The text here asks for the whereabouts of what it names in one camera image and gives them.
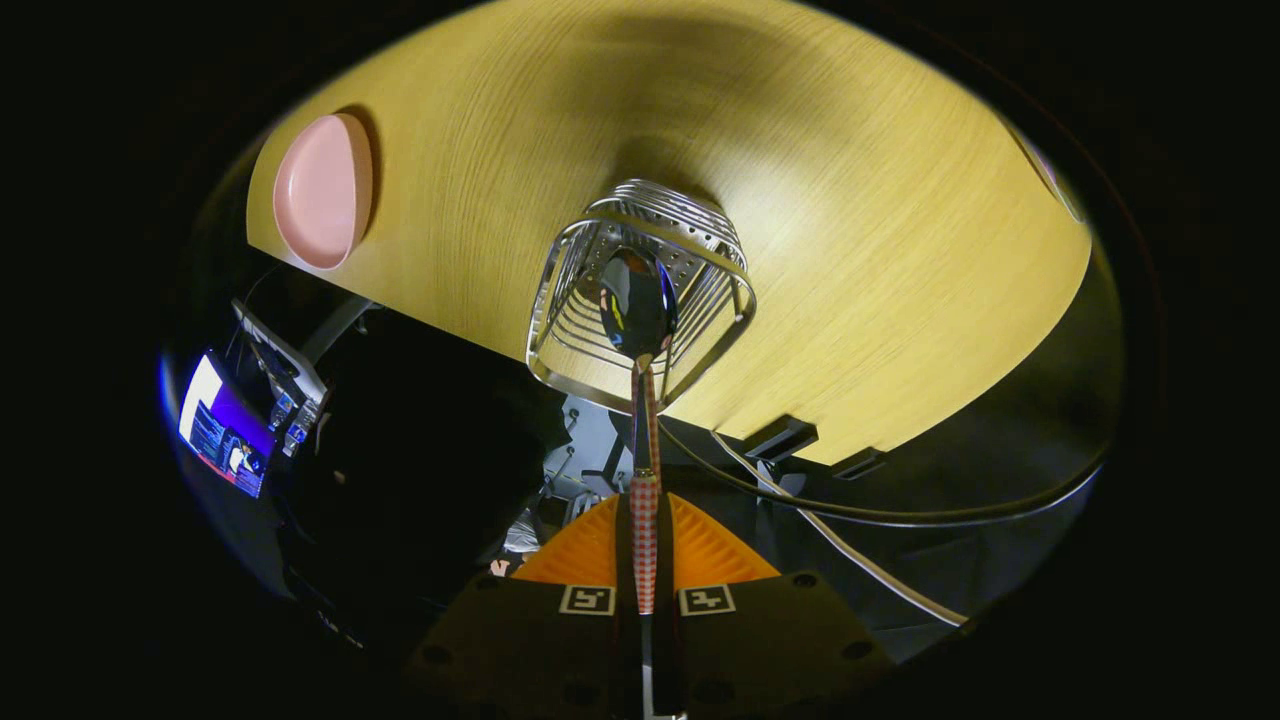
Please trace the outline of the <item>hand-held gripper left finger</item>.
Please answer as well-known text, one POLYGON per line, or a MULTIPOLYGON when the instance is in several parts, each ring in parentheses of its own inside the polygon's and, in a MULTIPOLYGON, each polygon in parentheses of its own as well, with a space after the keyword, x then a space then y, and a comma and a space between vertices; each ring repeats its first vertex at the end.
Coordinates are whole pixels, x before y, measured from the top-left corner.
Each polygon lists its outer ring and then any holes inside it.
POLYGON ((622 717, 639 684, 630 512, 611 497, 518 577, 481 574, 404 664, 410 717, 622 717))

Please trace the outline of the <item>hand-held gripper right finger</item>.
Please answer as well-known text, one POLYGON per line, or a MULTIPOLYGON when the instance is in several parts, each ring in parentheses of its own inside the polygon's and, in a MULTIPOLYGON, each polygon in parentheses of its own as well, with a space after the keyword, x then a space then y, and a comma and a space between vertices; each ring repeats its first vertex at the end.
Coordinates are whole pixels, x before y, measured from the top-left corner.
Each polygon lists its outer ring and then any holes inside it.
POLYGON ((654 708, 681 717, 850 717, 893 661, 817 571, 781 573, 694 503, 655 520, 654 708))

